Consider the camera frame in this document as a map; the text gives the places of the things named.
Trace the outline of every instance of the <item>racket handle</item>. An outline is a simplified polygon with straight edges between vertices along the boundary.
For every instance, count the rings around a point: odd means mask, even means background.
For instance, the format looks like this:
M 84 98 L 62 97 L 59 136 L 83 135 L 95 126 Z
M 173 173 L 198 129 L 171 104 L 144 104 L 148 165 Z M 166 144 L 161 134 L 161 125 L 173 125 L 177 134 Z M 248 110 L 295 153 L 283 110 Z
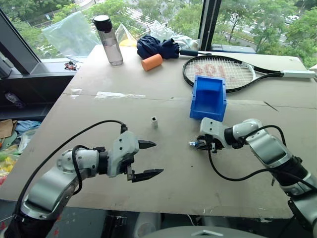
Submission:
M 180 55 L 183 56 L 198 56 L 198 51 L 191 51 L 191 50 L 180 50 L 179 51 Z
M 283 70 L 282 77 L 287 78 L 314 78 L 316 77 L 316 73 L 314 71 L 296 71 L 296 70 Z

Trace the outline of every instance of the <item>blue storage box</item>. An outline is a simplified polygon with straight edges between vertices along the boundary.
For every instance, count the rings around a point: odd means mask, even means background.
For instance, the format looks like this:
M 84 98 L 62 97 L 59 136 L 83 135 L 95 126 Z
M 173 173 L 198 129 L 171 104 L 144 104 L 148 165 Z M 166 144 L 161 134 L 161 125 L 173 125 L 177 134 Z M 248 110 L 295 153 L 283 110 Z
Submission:
M 196 76 L 190 107 L 191 118 L 222 121 L 226 105 L 224 79 Z

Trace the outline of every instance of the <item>robotic arm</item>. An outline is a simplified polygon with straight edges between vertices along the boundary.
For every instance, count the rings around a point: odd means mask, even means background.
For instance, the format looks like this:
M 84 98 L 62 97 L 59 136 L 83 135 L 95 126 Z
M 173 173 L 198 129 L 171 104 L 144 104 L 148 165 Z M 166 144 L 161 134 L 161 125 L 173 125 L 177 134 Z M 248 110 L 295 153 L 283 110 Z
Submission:
M 114 141 L 111 151 L 107 152 L 104 147 L 79 148 L 75 157 L 81 180 L 95 177 L 97 174 L 107 174 L 113 178 L 122 173 L 127 174 L 127 179 L 132 182 L 150 179 L 163 170 L 146 170 L 141 174 L 135 174 L 131 164 L 139 149 L 155 145 L 151 141 L 138 140 L 132 132 L 125 131 Z M 45 237 L 78 184 L 79 178 L 70 149 L 62 153 L 55 166 L 30 189 L 21 205 L 20 214 L 12 219 L 4 237 Z
M 231 147 L 239 149 L 244 144 L 248 144 L 266 168 L 281 172 L 272 175 L 290 197 L 288 201 L 290 209 L 300 224 L 308 230 L 313 230 L 314 237 L 317 237 L 316 191 L 282 172 L 292 174 L 314 187 L 317 187 L 317 179 L 302 166 L 302 159 L 294 156 L 277 137 L 269 134 L 265 129 L 257 131 L 262 126 L 257 119 L 248 119 L 233 127 L 227 127 L 219 121 L 204 118 L 200 126 L 200 135 L 206 143 L 211 144 L 213 153 L 216 153 L 217 149 Z

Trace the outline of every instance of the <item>orange foam roller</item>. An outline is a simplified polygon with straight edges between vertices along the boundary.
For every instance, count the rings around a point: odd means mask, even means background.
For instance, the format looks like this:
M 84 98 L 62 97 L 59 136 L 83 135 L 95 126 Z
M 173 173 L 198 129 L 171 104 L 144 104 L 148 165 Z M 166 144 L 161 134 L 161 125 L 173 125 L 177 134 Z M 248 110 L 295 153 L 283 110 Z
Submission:
M 152 68 L 155 68 L 163 63 L 163 58 L 160 54 L 156 54 L 147 59 L 142 60 L 141 64 L 145 71 L 149 71 Z

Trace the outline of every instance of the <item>plastic bag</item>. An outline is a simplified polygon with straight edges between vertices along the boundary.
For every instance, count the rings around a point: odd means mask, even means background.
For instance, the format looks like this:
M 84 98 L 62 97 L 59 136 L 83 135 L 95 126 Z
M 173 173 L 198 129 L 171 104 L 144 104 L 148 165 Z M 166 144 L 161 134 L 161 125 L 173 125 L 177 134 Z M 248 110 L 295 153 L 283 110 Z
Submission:
M 137 46 L 137 41 L 123 24 L 119 25 L 115 31 L 115 36 L 120 46 Z
M 183 36 L 173 32 L 171 29 L 163 26 L 158 21 L 154 21 L 154 23 L 150 26 L 150 35 L 158 38 L 161 42 L 163 40 L 168 40 L 173 38 L 175 42 L 179 44 L 179 46 L 183 49 L 188 50 L 198 50 L 199 40 L 193 40 L 188 36 Z
M 88 56 L 95 45 L 101 44 L 80 11 L 44 28 L 42 32 L 65 57 Z

